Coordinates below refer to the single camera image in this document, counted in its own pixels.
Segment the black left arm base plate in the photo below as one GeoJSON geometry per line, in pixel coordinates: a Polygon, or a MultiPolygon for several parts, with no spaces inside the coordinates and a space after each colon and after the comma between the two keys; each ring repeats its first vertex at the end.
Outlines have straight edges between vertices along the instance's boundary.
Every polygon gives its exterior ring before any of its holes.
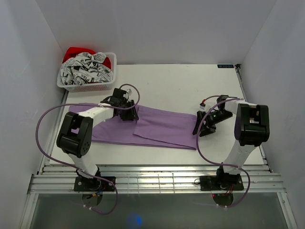
{"type": "Polygon", "coordinates": [[[102,177],[108,181],[96,178],[76,177],[73,190],[76,192],[114,191],[116,177],[102,177]]]}

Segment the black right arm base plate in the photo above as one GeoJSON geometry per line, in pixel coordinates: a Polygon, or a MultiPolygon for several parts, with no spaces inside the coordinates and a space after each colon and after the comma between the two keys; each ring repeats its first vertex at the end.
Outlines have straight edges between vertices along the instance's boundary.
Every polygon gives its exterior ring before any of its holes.
{"type": "Polygon", "coordinates": [[[244,185],[241,176],[234,176],[232,178],[219,178],[217,176],[200,176],[200,190],[201,191],[242,191],[244,185]]]}

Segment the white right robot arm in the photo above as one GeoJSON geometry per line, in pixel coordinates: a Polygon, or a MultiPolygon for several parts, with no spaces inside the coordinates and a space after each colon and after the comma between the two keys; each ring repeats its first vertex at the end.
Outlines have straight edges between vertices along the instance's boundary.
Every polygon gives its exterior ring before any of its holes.
{"type": "Polygon", "coordinates": [[[234,145],[220,163],[214,176],[201,176],[199,185],[202,191],[241,191],[244,185],[241,167],[249,155],[266,142],[270,136],[269,108],[266,105],[251,104],[244,99],[220,95],[216,104],[208,110],[202,101],[197,111],[193,135],[197,138],[216,132],[216,124],[235,117],[234,145]]]}

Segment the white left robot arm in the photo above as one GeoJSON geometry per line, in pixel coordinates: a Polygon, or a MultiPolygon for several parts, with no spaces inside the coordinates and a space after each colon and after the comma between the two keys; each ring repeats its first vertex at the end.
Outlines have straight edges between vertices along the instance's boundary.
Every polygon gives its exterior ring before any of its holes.
{"type": "Polygon", "coordinates": [[[81,104],[88,110],[68,112],[64,117],[57,147],[72,159],[78,175],[85,178],[84,184],[89,190],[94,191],[101,186],[101,179],[97,175],[99,169],[89,154],[93,128],[114,117],[125,122],[138,120],[137,103],[130,98],[131,93],[130,89],[115,88],[108,99],[95,105],[81,104]]]}

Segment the purple trousers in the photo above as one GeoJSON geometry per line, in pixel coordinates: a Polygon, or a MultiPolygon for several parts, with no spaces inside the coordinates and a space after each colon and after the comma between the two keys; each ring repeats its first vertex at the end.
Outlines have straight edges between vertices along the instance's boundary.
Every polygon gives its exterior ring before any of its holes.
{"type": "Polygon", "coordinates": [[[93,128],[92,141],[117,145],[196,149],[196,116],[137,105],[139,117],[123,121],[116,116],[93,128]]]}

